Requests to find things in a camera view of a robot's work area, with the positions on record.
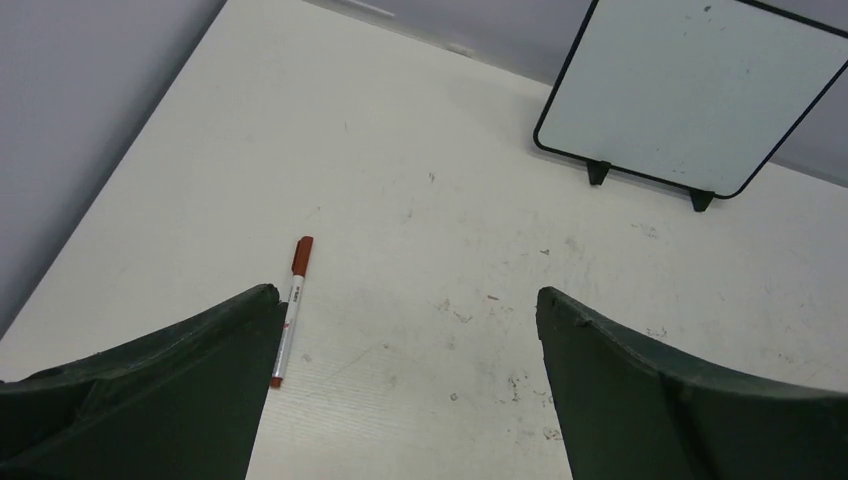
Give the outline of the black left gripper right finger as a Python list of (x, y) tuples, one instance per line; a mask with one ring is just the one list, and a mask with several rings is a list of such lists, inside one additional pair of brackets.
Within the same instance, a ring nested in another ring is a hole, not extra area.
[(729, 369), (553, 288), (536, 326), (576, 479), (843, 479), (847, 396)]

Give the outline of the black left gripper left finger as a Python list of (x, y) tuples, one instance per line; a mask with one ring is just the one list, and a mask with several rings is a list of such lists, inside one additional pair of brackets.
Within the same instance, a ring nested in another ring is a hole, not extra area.
[(5, 479), (242, 479), (286, 304), (270, 284), (1, 386)]

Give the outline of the white marker pen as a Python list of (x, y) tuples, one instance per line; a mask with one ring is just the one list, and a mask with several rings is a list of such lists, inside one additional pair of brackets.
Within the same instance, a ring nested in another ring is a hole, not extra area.
[(270, 387), (272, 389), (280, 389), (286, 375), (286, 369), (292, 350), (294, 329), (303, 295), (303, 287), (313, 244), (313, 237), (304, 236), (297, 242), (295, 248), (291, 267), (291, 289), (287, 302), (282, 336), (270, 382)]

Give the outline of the black framed whiteboard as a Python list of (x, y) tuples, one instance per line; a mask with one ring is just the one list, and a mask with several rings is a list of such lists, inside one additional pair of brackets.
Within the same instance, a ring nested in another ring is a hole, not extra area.
[(844, 30), (761, 1), (594, 1), (533, 132), (541, 150), (739, 195), (847, 68)]

